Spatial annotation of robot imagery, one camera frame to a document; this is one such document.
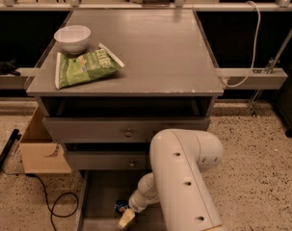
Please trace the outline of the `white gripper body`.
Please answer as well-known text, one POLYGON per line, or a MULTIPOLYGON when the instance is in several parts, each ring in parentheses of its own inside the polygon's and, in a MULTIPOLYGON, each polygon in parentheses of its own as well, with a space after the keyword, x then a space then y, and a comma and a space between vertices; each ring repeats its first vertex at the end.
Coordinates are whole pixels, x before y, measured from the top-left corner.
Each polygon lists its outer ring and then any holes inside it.
POLYGON ((129 207, 136 213, 142 212, 150 202, 151 198, 139 191, 134 191, 129 200, 129 207))

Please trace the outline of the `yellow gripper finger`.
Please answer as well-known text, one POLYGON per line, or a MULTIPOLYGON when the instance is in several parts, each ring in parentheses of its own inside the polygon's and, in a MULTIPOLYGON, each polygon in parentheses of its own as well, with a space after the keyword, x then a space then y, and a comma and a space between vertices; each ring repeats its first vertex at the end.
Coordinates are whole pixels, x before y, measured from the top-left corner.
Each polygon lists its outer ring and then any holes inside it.
POLYGON ((118 228, 125 229, 135 216, 136 214, 132 209, 126 209, 119 220, 118 228))

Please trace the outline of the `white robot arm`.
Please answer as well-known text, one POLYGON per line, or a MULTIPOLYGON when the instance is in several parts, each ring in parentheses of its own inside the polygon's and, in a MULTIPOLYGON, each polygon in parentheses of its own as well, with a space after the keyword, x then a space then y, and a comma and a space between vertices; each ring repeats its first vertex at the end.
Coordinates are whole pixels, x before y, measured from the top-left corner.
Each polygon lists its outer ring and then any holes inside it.
POLYGON ((151 140, 152 172, 143 176, 122 211, 123 230, 148 205, 159 203, 168 231, 226 231, 201 173, 224 156, 221 141, 205 131, 166 129, 151 140))

